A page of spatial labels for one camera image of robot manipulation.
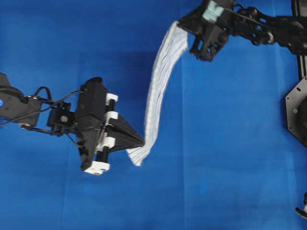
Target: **blue tablecloth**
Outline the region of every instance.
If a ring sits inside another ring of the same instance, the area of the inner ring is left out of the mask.
[[[201,0],[2,0],[0,71],[25,95],[55,99],[102,77],[142,135],[156,52]],[[290,0],[241,0],[292,15]],[[298,82],[286,48],[231,38],[212,63],[189,53],[172,74],[161,129],[142,167],[111,154],[101,177],[79,170],[66,137],[0,128],[0,227],[7,230],[302,230],[306,149],[286,129]],[[77,97],[70,99],[73,108]],[[44,127],[47,115],[40,116]]]

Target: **wire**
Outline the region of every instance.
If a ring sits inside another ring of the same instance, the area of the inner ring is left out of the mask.
[[[235,14],[235,15],[241,17],[241,18],[245,18],[245,19],[247,19],[247,20],[250,20],[250,21],[252,21],[252,22],[254,22],[254,23],[258,24],[258,25],[261,25],[261,26],[263,26],[263,27],[266,27],[266,28],[269,28],[269,29],[275,28],[275,27],[268,26],[268,25],[266,25],[266,24],[260,23],[260,22],[258,22],[257,20],[252,19],[252,18],[250,18],[250,17],[247,17],[247,16],[245,16],[245,15],[236,13],[236,12],[234,12],[234,11],[231,10],[231,9],[224,8],[224,10],[226,10],[226,11],[228,11],[228,12],[231,12],[231,13],[233,13],[233,14]]]
[[[84,93],[84,91],[74,91],[74,92],[71,92],[71,93],[67,94],[65,97],[63,97],[61,100],[59,100],[59,101],[57,101],[57,102],[54,102],[51,106],[49,106],[49,107],[46,108],[46,109],[38,110],[38,111],[32,112],[32,113],[30,113],[30,114],[27,114],[27,115],[24,115],[24,116],[20,116],[20,117],[14,118],[14,119],[12,119],[12,120],[9,120],[9,121],[7,121],[7,122],[1,123],[1,124],[0,124],[0,127],[5,126],[5,125],[7,125],[7,124],[9,124],[9,123],[12,123],[12,122],[21,120],[21,119],[25,119],[25,118],[30,117],[30,116],[35,115],[35,114],[43,113],[43,112],[45,112],[45,111],[47,111],[47,110],[49,110],[49,109],[52,109],[52,108],[55,107],[57,104],[62,103],[62,102],[65,101],[67,98],[73,96],[73,95],[76,94],[76,93]]]
[[[83,149],[84,148],[84,146],[82,146],[82,145],[79,145],[77,142],[75,142],[74,141],[74,139],[72,139],[72,137],[71,136],[69,136],[69,134],[68,133],[65,133],[66,134],[66,136],[68,136],[68,138],[73,142],[73,144],[75,145],[75,146],[77,146],[78,148],[81,148],[81,149]]]
[[[241,9],[243,9],[243,6],[241,4],[236,4],[236,5],[234,5],[234,8],[235,7],[240,7]]]
[[[47,95],[48,95],[48,100],[52,100],[52,96],[51,96],[51,92],[50,92],[50,89],[46,86],[42,86],[42,87],[39,87],[37,89],[37,91],[32,95],[33,97],[37,97],[37,95],[42,91],[42,90],[46,90],[47,92]]]

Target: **white towel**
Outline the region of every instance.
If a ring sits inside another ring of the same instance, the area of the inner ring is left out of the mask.
[[[169,77],[176,62],[188,48],[188,33],[177,24],[174,22],[166,33],[153,65],[145,114],[145,145],[127,150],[137,166],[141,166],[158,137],[161,106]]]

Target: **hexagonal plate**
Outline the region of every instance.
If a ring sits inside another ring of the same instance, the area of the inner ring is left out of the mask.
[[[307,148],[307,133],[297,124],[299,105],[307,97],[307,77],[303,78],[285,97],[288,130]]]

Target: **screw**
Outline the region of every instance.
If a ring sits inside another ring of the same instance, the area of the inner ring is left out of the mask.
[[[68,117],[61,116],[61,122],[68,122]]]

